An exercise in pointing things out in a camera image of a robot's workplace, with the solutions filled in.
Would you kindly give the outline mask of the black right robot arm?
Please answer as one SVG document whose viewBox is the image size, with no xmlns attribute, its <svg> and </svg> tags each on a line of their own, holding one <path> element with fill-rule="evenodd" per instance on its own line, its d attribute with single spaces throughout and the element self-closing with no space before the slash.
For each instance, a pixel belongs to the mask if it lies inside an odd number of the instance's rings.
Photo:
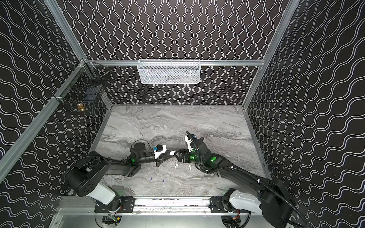
<svg viewBox="0 0 365 228">
<path fill-rule="evenodd" d="M 309 222 L 295 206 L 289 190 L 277 178 L 271 180 L 250 173 L 230 162 L 224 156 L 212 153 L 203 141 L 188 134 L 186 137 L 188 149 L 172 151 L 178 162 L 194 163 L 205 173 L 217 173 L 224 179 L 246 188 L 259 202 L 258 210 L 265 220 L 276 228 L 284 228 L 291 224 L 297 228 L 308 228 Z"/>
</svg>

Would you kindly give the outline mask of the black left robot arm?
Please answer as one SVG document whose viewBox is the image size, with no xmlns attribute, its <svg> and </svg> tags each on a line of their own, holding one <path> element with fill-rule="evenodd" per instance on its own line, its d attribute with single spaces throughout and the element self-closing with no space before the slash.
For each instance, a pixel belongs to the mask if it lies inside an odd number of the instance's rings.
<svg viewBox="0 0 365 228">
<path fill-rule="evenodd" d="M 176 152 L 176 150 L 168 150 L 167 146 L 162 144 L 151 147 L 146 140 L 133 142 L 130 155 L 124 160 L 107 158 L 93 151 L 68 168 L 64 175 L 65 183 L 78 196 L 91 197 L 114 209 L 119 205 L 118 193 L 101 182 L 104 176 L 132 177 L 140 171 L 142 164 L 155 163 L 159 166 L 173 158 Z"/>
</svg>

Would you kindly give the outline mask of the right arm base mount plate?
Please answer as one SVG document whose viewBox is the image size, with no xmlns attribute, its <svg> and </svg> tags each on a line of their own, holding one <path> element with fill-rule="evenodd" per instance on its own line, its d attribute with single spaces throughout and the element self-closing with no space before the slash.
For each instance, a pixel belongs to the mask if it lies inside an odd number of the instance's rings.
<svg viewBox="0 0 365 228">
<path fill-rule="evenodd" d="M 210 197 L 208 208 L 211 213 L 239 213 L 241 209 L 234 208 L 227 199 Z"/>
</svg>

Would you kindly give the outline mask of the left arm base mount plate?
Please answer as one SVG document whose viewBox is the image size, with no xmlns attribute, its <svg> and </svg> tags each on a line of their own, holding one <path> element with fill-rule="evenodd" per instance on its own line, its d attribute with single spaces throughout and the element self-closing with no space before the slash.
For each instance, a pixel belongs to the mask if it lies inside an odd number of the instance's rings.
<svg viewBox="0 0 365 228">
<path fill-rule="evenodd" d="M 95 213 L 132 213 L 136 198 L 132 196 L 117 196 L 109 204 L 96 202 Z"/>
</svg>

